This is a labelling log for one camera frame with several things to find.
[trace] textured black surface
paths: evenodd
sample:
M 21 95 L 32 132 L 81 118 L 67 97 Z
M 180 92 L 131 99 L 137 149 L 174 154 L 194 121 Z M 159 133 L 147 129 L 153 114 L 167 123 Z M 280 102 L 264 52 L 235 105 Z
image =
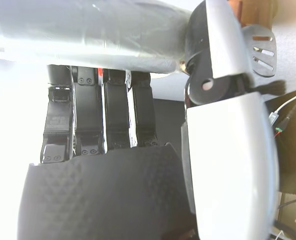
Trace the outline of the textured black surface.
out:
M 30 165 L 18 240 L 160 240 L 195 224 L 171 145 Z

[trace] screw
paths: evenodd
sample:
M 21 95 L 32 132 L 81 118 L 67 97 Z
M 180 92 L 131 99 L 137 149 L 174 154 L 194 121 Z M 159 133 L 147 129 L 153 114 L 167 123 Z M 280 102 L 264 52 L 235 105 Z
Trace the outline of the screw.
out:
M 87 83 L 88 83 L 88 84 L 92 84 L 92 83 L 93 83 L 92 79 L 91 79 L 91 78 L 88 78 L 88 79 L 87 79 Z

